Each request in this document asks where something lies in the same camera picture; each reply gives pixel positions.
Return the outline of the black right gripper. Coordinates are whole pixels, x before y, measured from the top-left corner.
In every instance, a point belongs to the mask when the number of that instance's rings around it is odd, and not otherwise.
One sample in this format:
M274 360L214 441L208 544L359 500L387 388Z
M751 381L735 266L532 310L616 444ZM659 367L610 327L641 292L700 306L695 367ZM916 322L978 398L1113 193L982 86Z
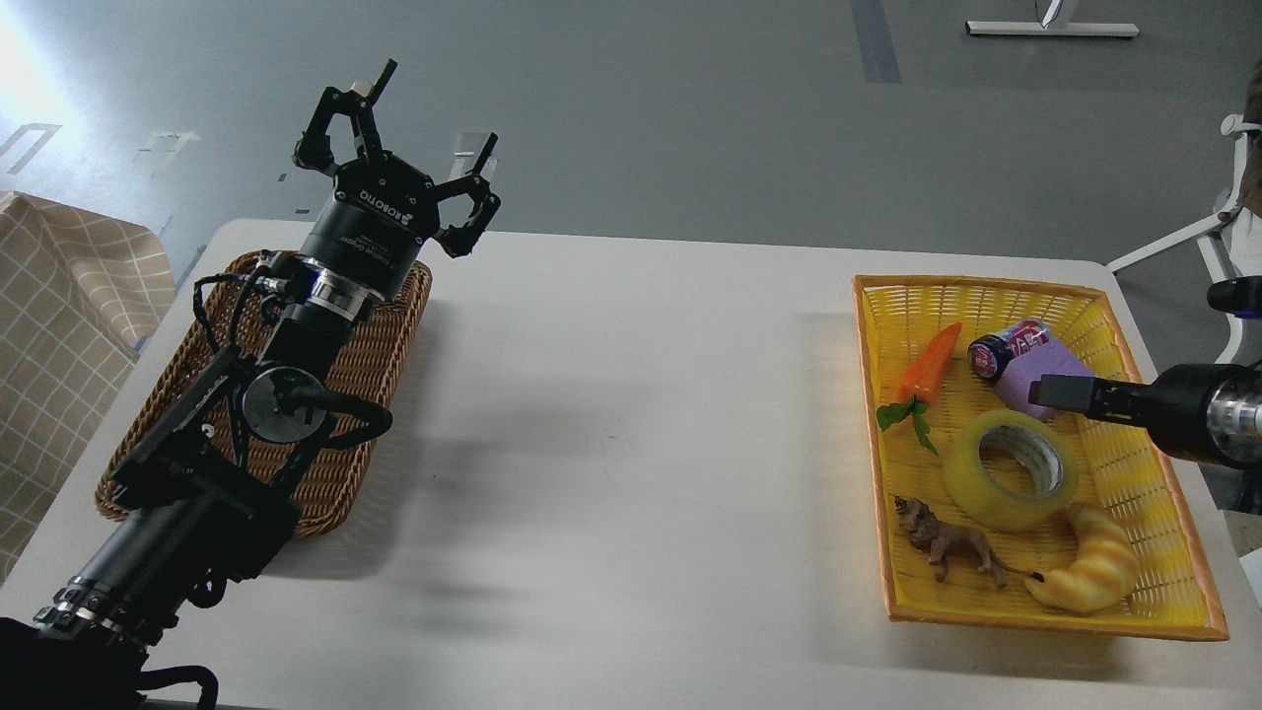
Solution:
M1227 364L1176 364L1140 392L1140 383L1046 375L1029 386L1027 400L1092 421L1142 428L1172 458L1222 462L1208 410L1225 378Z

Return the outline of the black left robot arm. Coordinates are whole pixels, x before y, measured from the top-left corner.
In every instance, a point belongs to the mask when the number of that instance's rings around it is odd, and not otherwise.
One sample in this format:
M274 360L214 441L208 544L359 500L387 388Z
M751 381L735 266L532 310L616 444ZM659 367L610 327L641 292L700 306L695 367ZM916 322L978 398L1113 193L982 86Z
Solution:
M35 620L3 620L5 709L141 709L173 684L216 707L211 670L150 670L151 647L180 607L217 605L293 538L321 454L390 430L386 405L329 385L334 359L398 298L424 243L469 255L500 207L483 174L495 134L440 183L382 148L374 108L396 66L316 103L293 161L333 189L302 248L194 282L208 363L114 467L125 521Z

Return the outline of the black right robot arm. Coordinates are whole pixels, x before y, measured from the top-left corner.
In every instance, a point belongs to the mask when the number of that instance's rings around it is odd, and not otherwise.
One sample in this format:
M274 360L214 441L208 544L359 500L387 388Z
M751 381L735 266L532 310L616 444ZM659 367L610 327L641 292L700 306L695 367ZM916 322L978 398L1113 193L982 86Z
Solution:
M1176 459L1259 468L1258 363L1175 364L1150 383L1049 375L1029 387L1029 401L1140 428Z

